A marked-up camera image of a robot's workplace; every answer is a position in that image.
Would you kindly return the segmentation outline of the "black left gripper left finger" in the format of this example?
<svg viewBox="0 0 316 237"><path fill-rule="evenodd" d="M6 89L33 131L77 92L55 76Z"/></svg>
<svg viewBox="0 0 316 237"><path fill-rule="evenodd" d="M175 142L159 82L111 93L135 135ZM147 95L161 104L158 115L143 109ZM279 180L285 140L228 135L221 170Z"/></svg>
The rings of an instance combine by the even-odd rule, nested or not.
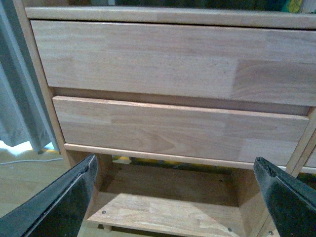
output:
<svg viewBox="0 0 316 237"><path fill-rule="evenodd" d="M90 154L0 219L2 237L76 237L88 209L98 160Z"/></svg>

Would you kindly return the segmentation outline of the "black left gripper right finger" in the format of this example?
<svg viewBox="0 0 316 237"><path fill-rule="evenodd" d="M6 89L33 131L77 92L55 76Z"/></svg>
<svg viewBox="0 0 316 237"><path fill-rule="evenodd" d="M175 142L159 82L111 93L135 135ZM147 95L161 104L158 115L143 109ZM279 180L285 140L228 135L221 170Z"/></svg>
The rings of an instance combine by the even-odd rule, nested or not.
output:
<svg viewBox="0 0 316 237"><path fill-rule="evenodd" d="M281 237L316 235L316 191L263 157L254 174L265 205Z"/></svg>

